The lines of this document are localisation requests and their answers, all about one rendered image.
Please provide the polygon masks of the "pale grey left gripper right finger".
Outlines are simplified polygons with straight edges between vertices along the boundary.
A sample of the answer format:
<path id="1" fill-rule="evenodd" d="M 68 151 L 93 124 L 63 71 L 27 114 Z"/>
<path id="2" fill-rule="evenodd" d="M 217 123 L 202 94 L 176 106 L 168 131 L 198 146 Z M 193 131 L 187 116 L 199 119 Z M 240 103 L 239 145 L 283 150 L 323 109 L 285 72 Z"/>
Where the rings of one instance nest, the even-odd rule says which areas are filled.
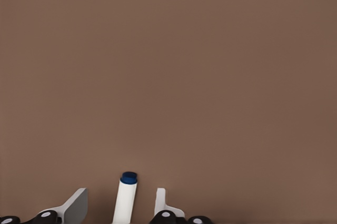
<path id="1" fill-rule="evenodd" d="M 154 217 L 149 224 L 186 224 L 184 211 L 166 203 L 165 188 L 157 188 Z"/>

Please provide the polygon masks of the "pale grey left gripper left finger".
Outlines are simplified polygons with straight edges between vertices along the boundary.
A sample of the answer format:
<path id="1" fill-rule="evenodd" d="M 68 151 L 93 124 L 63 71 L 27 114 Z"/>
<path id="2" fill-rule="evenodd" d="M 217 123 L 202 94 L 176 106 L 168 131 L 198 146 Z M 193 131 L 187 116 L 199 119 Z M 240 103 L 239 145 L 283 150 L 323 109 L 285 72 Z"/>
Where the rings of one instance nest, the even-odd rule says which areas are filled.
<path id="1" fill-rule="evenodd" d="M 24 224 L 82 224 L 88 211 L 88 189 L 76 190 L 62 205 L 39 212 Z"/>

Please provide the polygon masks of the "white marker with blue cap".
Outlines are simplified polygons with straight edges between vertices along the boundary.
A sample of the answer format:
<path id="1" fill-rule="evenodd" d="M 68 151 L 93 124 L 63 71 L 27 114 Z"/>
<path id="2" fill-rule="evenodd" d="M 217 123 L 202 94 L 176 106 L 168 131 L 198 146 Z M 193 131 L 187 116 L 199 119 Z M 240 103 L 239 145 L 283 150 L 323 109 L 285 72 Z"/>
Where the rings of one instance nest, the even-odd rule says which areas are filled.
<path id="1" fill-rule="evenodd" d="M 112 224 L 130 224 L 137 189 L 137 173 L 122 173 L 118 185 Z"/>

